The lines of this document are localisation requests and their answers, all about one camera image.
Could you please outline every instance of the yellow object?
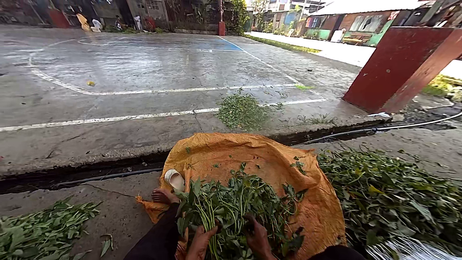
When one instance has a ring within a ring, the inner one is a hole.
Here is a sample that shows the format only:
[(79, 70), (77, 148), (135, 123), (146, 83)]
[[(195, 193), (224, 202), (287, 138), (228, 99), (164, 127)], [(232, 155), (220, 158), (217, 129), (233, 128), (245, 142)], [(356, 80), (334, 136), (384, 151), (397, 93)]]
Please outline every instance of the yellow object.
[[(294, 157), (304, 164), (307, 176), (300, 173)], [(270, 184), (279, 196), (284, 195), (282, 184), (291, 184), (295, 191), (308, 188), (303, 200), (297, 204), (298, 213), (291, 220), (288, 230), (302, 226), (305, 235), (302, 247), (294, 259), (306, 260), (320, 253), (328, 246), (345, 244), (345, 222), (340, 202), (326, 176), (318, 167), (312, 150), (294, 149), (263, 136), (252, 134), (201, 134), (180, 140), (170, 151), (164, 164), (160, 187), (171, 190), (164, 180), (169, 169), (177, 170), (186, 180), (185, 192), (189, 191), (189, 180), (200, 178), (227, 183), (230, 170), (238, 170), (241, 162), (246, 162), (245, 172), (258, 175)], [(157, 222), (158, 215), (166, 205), (143, 201), (137, 197), (149, 214)]]
[(90, 26), (88, 25), (87, 19), (83, 15), (78, 13), (77, 14), (77, 19), (79, 19), (79, 22), (82, 25), (82, 29), (84, 31), (91, 31)]

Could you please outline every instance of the person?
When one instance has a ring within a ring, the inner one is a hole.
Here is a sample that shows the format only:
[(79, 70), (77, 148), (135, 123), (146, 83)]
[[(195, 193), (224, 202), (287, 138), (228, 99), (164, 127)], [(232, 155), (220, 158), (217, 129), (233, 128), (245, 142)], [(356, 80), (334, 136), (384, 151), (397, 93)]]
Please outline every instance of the person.
[(115, 27), (119, 31), (122, 31), (122, 20), (120, 19), (120, 16), (118, 16), (118, 15), (115, 16)]
[[(180, 200), (166, 189), (152, 191), (152, 200), (168, 204), (169, 209), (162, 215), (157, 224), (133, 246), (124, 260), (175, 260), (179, 238), (176, 212)], [(253, 254), (259, 260), (277, 260), (271, 253), (266, 228), (258, 223), (251, 214), (245, 215), (244, 218), (254, 226), (253, 232), (245, 231), (247, 245)], [(218, 229), (219, 227), (215, 226), (205, 232), (204, 226), (199, 226), (185, 260), (204, 260), (208, 242)], [(365, 258), (351, 248), (338, 245), (326, 248), (322, 253), (312, 256), (309, 260), (365, 260)]]

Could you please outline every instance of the white court line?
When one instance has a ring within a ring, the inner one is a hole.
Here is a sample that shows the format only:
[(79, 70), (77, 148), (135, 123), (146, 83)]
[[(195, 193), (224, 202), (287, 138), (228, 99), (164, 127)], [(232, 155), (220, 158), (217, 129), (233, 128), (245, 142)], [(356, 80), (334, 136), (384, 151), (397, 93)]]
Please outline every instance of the white court line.
[(76, 85), (64, 83), (54, 77), (51, 77), (37, 68), (32, 69), (32, 73), (36, 76), (55, 83), (61, 87), (74, 90), (85, 95), (91, 96), (112, 96), (112, 95), (127, 95), (127, 94), (143, 94), (143, 93), (166, 93), (166, 92), (191, 92), (191, 91), (208, 91), (208, 90), (222, 90), (222, 89), (249, 89), (249, 88), (270, 88), (270, 87), (294, 87), (295, 84), (277, 84), (277, 85), (254, 85), (254, 86), (231, 86), (231, 87), (194, 87), (194, 88), (177, 88), (177, 89), (146, 89), (146, 90), (132, 90), (132, 91), (112, 91), (112, 92), (91, 92), (86, 91)]
[[(222, 40), (225, 40), (225, 41), (227, 41), (227, 42), (231, 43), (232, 45), (234, 45), (234, 46), (238, 47), (238, 48), (239, 48), (239, 49), (241, 49), (243, 52), (245, 52), (245, 53), (247, 53), (248, 55), (250, 55), (250, 56), (254, 57), (254, 58), (255, 58), (255, 59), (257, 59), (257, 60), (259, 60), (261, 63), (265, 64), (266, 66), (268, 66), (268, 67), (270, 67), (270, 68), (274, 69), (275, 71), (277, 71), (277, 72), (279, 72), (279, 73), (283, 74), (283, 75), (284, 75), (286, 78), (288, 78), (288, 79), (292, 80), (293, 82), (295, 82), (295, 84), (300, 84), (300, 85), (304, 86), (304, 85), (303, 85), (303, 84), (302, 84), (300, 81), (298, 81), (298, 80), (296, 80), (296, 79), (292, 78), (291, 76), (289, 76), (289, 75), (285, 74), (284, 72), (280, 71), (279, 69), (277, 69), (277, 68), (273, 67), (273, 65), (271, 65), (271, 64), (268, 64), (268, 63), (264, 62), (264, 61), (263, 61), (263, 60), (261, 60), (259, 57), (256, 57), (256, 56), (254, 56), (253, 54), (250, 54), (248, 51), (246, 51), (246, 50), (242, 49), (241, 47), (239, 47), (239, 46), (235, 45), (234, 43), (232, 43), (232, 42), (230, 42), (230, 41), (228, 41), (228, 40), (224, 39), (224, 38), (223, 38), (223, 37), (221, 37), (221, 36), (218, 36), (218, 37), (219, 37), (220, 39), (222, 39)], [(316, 91), (314, 91), (314, 90), (308, 90), (308, 91), (310, 91), (311, 93), (313, 93), (313, 94), (316, 94), (316, 95), (321, 95), (321, 94), (319, 94), (318, 92), (316, 92)]]
[[(323, 102), (326, 100), (327, 99), (307, 99), (307, 100), (297, 100), (297, 101), (280, 102), (280, 103), (260, 104), (260, 106), (270, 106), (270, 105), (278, 105), (278, 104), (282, 104), (282, 105), (305, 104), (305, 103)], [(96, 119), (73, 120), (73, 121), (64, 121), (64, 122), (43, 123), (43, 124), (7, 126), (7, 127), (1, 127), (0, 132), (47, 128), (47, 127), (55, 127), (55, 126), (76, 125), (76, 124), (92, 124), (92, 123), (104, 123), (104, 122), (114, 122), (114, 121), (122, 121), (122, 120), (161, 118), (161, 117), (188, 115), (188, 114), (199, 114), (199, 113), (206, 113), (206, 112), (215, 112), (215, 111), (218, 111), (218, 109), (219, 108), (206, 108), (206, 109), (198, 109), (198, 110), (186, 110), (186, 111), (180, 111), (180, 112), (146, 114), (146, 115), (137, 115), (137, 116), (122, 116), (122, 117), (114, 117), (114, 118), (96, 118)]]
[[(35, 52), (33, 53), (30, 53), (29, 55), (29, 67), (32, 67), (33, 69), (31, 70), (31, 72), (33, 74), (35, 74), (36, 76), (44, 79), (44, 80), (47, 80), (47, 81), (50, 81), (52, 83), (55, 83), (61, 87), (65, 87), (67, 89), (70, 89), (70, 90), (73, 90), (75, 92), (78, 92), (78, 93), (81, 93), (81, 94), (85, 94), (85, 95), (93, 95), (93, 96), (105, 96), (105, 95), (125, 95), (125, 94), (142, 94), (142, 93), (165, 93), (165, 92), (191, 92), (191, 91), (208, 91), (208, 90), (222, 90), (222, 89), (239, 89), (239, 88), (242, 88), (242, 89), (249, 89), (249, 88), (269, 88), (269, 87), (294, 87), (295, 84), (279, 84), (279, 85), (257, 85), (257, 86), (232, 86), (232, 87), (197, 87), (197, 88), (183, 88), (183, 89), (160, 89), (160, 90), (134, 90), (134, 91), (115, 91), (115, 92), (91, 92), (91, 91), (87, 91), (87, 90), (84, 90), (76, 85), (73, 85), (73, 84), (68, 84), (68, 83), (64, 83), (62, 81), (60, 81), (59, 79), (55, 78), (55, 77), (52, 77), (44, 72), (42, 72), (39, 68), (37, 68), (36, 66), (33, 65), (33, 62), (32, 62), (32, 57), (37, 53), (37, 52), (40, 52), (40, 51), (44, 51), (46, 48), (48, 47), (51, 47), (51, 46), (54, 46), (54, 45), (57, 45), (57, 44), (60, 44), (60, 43), (65, 43), (65, 42), (70, 42), (70, 41), (73, 41), (73, 40), (77, 40), (78, 42), (80, 42), (80, 40), (83, 40), (83, 39), (88, 39), (88, 38), (92, 38), (92, 37), (101, 37), (103, 35), (100, 35), (100, 36), (90, 36), (90, 37), (84, 37), (84, 38), (79, 38), (79, 39), (70, 39), (70, 40), (65, 40), (65, 41), (60, 41), (60, 42), (57, 42), (57, 43), (52, 43), (42, 49), (38, 49), (36, 50)], [(226, 41), (228, 43), (231, 43), (233, 44), (234, 46), (238, 47), (239, 49), (241, 49), (243, 52), (249, 54), (250, 56), (254, 57), (255, 59), (261, 61), (262, 63), (266, 64), (267, 66), (269, 66), (270, 68), (273, 68), (274, 70), (278, 71), (278, 72), (281, 72), (279, 71), (278, 69), (274, 68), (273, 66), (267, 64), (266, 62), (262, 61), (260, 58), (258, 57), (255, 57), (254, 55), (250, 54), (249, 52), (243, 50), (241, 47), (235, 45), (234, 43), (228, 41), (228, 40), (225, 40), (223, 39), (222, 37), (219, 36), (219, 38), (221, 40), (218, 40), (218, 41)], [(285, 77), (289, 78), (290, 80), (292, 80), (293, 82), (295, 82), (296, 84), (300, 84), (302, 85), (299, 81), (297, 81), (296, 79), (284, 74)], [(316, 95), (320, 95), (312, 90), (308, 90)]]
[(86, 44), (86, 45), (96, 45), (96, 46), (108, 46), (108, 47), (126, 47), (126, 48), (151, 48), (151, 49), (166, 49), (166, 50), (198, 50), (203, 52), (214, 52), (214, 51), (237, 51), (237, 52), (245, 52), (242, 50), (218, 50), (218, 49), (192, 49), (192, 48), (175, 48), (175, 47), (155, 47), (155, 46), (130, 46), (130, 45), (119, 45), (119, 44), (111, 44), (111, 43), (84, 43), (78, 41), (78, 43)]

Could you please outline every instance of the bare foot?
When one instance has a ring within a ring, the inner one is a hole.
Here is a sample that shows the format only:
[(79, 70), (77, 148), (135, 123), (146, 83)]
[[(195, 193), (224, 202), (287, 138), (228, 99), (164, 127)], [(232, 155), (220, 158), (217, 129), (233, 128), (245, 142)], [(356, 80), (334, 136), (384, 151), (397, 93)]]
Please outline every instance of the bare foot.
[(167, 205), (170, 205), (174, 202), (180, 203), (180, 199), (175, 194), (166, 189), (154, 189), (152, 191), (151, 197), (153, 202), (160, 202)]

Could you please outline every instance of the dark pants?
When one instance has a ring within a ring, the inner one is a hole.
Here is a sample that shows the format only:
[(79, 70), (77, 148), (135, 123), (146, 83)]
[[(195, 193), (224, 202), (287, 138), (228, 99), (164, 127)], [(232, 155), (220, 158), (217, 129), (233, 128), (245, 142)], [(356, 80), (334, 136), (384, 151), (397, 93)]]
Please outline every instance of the dark pants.
[(175, 260), (178, 244), (178, 203), (172, 203), (159, 221), (128, 252), (124, 260)]
[[(128, 252), (124, 260), (175, 260), (178, 244), (176, 212), (178, 203), (172, 203), (147, 234)], [(354, 249), (344, 246), (330, 246), (309, 260), (365, 260)]]
[(330, 246), (324, 252), (313, 255), (309, 260), (366, 260), (356, 250), (345, 246)]

